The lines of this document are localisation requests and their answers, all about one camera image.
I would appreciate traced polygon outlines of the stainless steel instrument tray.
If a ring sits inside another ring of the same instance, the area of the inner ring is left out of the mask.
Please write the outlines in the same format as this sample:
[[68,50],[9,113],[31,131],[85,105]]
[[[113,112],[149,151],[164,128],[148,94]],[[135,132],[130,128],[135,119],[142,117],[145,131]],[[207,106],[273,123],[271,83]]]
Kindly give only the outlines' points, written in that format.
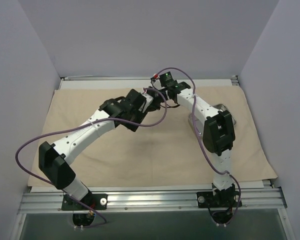
[[[218,109],[221,112],[224,112],[224,111],[229,111],[230,112],[229,108],[223,103],[215,104],[212,107],[215,108],[215,109]],[[232,117],[233,126],[235,127],[236,124],[237,124],[237,120],[233,115],[231,117]],[[203,130],[204,130],[204,123],[202,121],[200,121],[197,117],[193,118],[192,114],[190,113],[188,115],[188,122],[189,122],[189,125],[191,126],[193,132],[195,132],[195,127],[193,125],[193,120],[192,119],[194,119],[195,126],[196,126],[196,129],[198,131],[198,135],[202,138],[203,137]]]

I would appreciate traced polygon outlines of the beige cloth wrap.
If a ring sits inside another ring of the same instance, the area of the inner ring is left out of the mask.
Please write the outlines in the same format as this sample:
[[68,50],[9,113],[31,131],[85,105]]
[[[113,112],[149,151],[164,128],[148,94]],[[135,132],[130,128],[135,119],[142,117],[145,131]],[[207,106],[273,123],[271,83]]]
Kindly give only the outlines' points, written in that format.
[[[45,140],[56,131],[83,124],[100,105],[125,96],[128,89],[56,90],[44,123]],[[238,86],[206,86],[196,93],[210,105],[224,104],[236,119],[231,174],[239,182],[277,178],[262,149],[246,96]],[[204,157],[184,107],[149,113],[143,127],[111,130],[87,147],[71,164],[88,187],[157,187],[210,184],[214,172]]]

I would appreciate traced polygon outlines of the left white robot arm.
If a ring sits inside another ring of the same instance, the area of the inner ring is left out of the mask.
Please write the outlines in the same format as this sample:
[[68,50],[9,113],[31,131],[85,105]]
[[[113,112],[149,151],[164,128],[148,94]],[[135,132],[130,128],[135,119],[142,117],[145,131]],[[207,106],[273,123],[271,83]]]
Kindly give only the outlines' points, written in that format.
[[134,89],[120,101],[114,98],[106,100],[81,125],[81,129],[52,144],[45,141],[39,146],[39,169],[56,189],[64,190],[73,197],[72,202],[78,209],[87,209],[92,203],[92,194],[72,170],[71,164],[97,138],[115,129],[120,124],[118,119],[141,123],[152,101],[152,96]]

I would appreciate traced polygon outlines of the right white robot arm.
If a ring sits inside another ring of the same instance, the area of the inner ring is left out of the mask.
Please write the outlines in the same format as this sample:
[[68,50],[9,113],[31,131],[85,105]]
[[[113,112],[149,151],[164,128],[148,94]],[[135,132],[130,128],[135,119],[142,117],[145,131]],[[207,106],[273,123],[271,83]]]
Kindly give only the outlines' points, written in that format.
[[214,171],[212,189],[213,203],[224,206],[230,201],[228,189],[234,186],[231,175],[231,151],[236,139],[233,118],[228,110],[221,110],[207,103],[196,94],[196,85],[178,82],[172,74],[154,74],[151,84],[166,94],[169,100],[185,107],[191,120],[199,147],[210,168]]

